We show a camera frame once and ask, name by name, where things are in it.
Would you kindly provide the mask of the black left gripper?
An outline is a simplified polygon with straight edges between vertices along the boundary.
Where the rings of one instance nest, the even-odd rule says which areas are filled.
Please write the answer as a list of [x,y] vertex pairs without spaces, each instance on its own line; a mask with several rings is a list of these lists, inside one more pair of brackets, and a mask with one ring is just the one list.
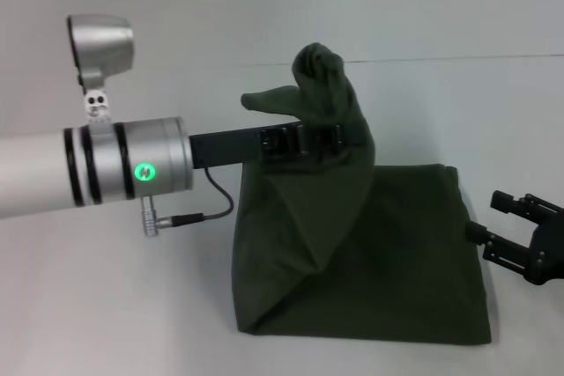
[[189,136],[195,169],[262,161],[300,161],[309,152],[341,152],[367,143],[357,124],[310,125],[304,122]]

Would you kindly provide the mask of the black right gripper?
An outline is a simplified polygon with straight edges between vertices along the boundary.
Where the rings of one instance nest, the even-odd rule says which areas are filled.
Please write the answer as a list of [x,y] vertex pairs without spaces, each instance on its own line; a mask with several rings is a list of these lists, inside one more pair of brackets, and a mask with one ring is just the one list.
[[515,199],[496,190],[490,207],[505,214],[513,214],[536,225],[527,247],[507,240],[476,222],[465,226],[465,237],[483,246],[484,260],[509,269],[531,284],[543,285],[563,278],[563,208],[532,194]]

